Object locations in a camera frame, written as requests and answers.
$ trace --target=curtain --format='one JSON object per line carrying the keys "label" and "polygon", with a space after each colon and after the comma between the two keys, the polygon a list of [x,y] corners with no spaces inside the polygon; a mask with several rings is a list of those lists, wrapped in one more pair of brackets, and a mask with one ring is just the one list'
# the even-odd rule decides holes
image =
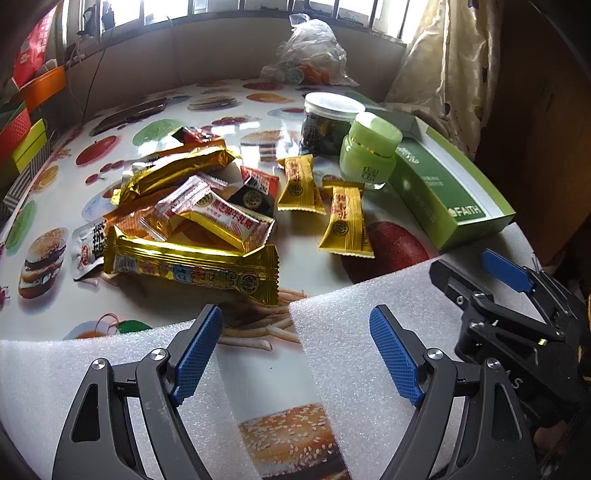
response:
{"label": "curtain", "polygon": [[504,0],[428,0],[384,105],[427,121],[474,159],[499,73]]}

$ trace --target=blue gripper pad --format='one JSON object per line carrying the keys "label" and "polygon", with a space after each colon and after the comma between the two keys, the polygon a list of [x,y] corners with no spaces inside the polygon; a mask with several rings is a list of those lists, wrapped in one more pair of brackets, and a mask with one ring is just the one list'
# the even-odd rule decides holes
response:
{"label": "blue gripper pad", "polygon": [[214,307],[203,321],[197,335],[177,365],[174,389],[170,397],[175,406],[183,404],[185,398],[195,395],[195,390],[222,333],[222,311]]}
{"label": "blue gripper pad", "polygon": [[418,387],[417,366],[378,308],[374,308],[369,315],[369,333],[382,355],[400,396],[409,399],[415,407],[418,406],[424,393]]}
{"label": "blue gripper pad", "polygon": [[531,293],[534,288],[534,283],[523,268],[492,250],[486,249],[480,254],[480,264],[492,276],[519,293]]}

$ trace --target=white foam sheet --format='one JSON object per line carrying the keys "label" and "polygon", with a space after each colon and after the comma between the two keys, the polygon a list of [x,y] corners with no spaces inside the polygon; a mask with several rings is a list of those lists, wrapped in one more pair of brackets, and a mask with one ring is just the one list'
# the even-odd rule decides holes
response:
{"label": "white foam sheet", "polygon": [[[480,268],[479,254],[490,248],[518,265],[533,267],[532,249],[516,224],[497,235],[442,258],[490,289],[495,301],[540,319],[517,294]],[[433,260],[310,299],[290,307],[320,397],[353,480],[376,480],[388,466],[414,408],[398,395],[369,334],[369,314],[386,304],[400,324],[414,330],[426,347],[453,359],[462,311],[429,280]],[[434,470],[450,459],[462,416],[463,399],[452,415]]]}
{"label": "white foam sheet", "polygon": [[[41,480],[51,479],[61,429],[90,363],[98,357],[108,358],[112,365],[140,360],[152,349],[166,347],[189,326],[88,340],[0,342],[0,419]],[[130,400],[129,411],[146,473],[161,479],[138,400]],[[260,479],[230,409],[215,353],[195,395],[185,400],[179,413],[213,478]]]}

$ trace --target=green box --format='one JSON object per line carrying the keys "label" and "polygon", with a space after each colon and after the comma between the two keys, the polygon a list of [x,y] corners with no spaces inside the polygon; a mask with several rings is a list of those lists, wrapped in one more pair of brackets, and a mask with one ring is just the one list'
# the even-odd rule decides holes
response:
{"label": "green box", "polygon": [[515,211],[501,192],[432,127],[359,94],[347,95],[402,131],[389,181],[439,251],[500,232],[511,222]]}

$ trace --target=jar lid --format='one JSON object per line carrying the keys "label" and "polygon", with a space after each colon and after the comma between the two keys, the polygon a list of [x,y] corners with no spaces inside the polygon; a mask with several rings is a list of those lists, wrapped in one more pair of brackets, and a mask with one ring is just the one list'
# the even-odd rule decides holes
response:
{"label": "jar lid", "polygon": [[383,118],[363,112],[355,117],[349,138],[381,157],[390,158],[402,141],[402,132]]}
{"label": "jar lid", "polygon": [[309,93],[306,95],[304,107],[306,112],[347,122],[355,120],[358,113],[365,112],[365,107],[357,100],[328,92]]}

